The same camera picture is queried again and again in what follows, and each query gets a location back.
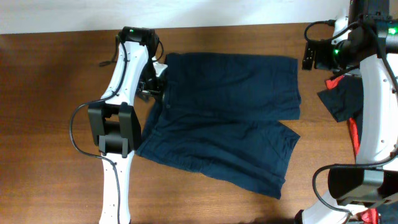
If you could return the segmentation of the navy blue shorts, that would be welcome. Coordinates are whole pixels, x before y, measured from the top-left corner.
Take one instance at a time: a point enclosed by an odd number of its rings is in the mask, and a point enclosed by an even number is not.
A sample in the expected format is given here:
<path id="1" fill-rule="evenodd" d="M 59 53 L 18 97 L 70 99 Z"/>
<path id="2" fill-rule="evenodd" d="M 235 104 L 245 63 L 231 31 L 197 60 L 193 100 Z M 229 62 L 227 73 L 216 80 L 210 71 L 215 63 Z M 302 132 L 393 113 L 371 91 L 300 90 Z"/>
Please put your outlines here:
<path id="1" fill-rule="evenodd" d="M 166 85 L 147 119 L 137 154 L 280 198 L 299 135 L 296 58 L 168 54 Z"/>

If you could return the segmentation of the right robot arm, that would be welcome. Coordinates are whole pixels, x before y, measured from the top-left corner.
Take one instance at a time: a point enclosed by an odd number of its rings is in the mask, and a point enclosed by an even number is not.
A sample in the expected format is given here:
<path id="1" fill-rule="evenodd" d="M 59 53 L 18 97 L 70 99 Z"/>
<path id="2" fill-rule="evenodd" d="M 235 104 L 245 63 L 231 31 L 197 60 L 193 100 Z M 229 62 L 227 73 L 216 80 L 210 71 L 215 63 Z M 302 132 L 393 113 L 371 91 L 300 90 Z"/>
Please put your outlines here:
<path id="1" fill-rule="evenodd" d="M 347 15 L 328 21 L 331 38 L 307 40 L 303 69 L 361 77 L 363 129 L 354 164 L 327 165 L 327 191 L 295 223 L 348 223 L 397 202 L 397 21 L 389 7 L 389 0 L 352 0 Z"/>

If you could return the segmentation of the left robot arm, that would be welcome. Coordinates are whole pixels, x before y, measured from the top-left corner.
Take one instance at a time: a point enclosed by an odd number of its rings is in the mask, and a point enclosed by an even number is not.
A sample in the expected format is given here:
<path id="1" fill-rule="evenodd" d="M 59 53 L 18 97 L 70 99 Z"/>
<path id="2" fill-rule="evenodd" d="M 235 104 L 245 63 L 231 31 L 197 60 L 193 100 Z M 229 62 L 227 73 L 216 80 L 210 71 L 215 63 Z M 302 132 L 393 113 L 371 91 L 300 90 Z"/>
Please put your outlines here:
<path id="1" fill-rule="evenodd" d="M 142 143 L 134 99 L 162 97 L 167 66 L 155 56 L 161 46 L 155 30 L 124 27 L 116 37 L 111 81 L 101 99 L 88 105 L 93 141 L 104 172 L 100 223 L 131 221 L 129 176 L 134 153 Z"/>

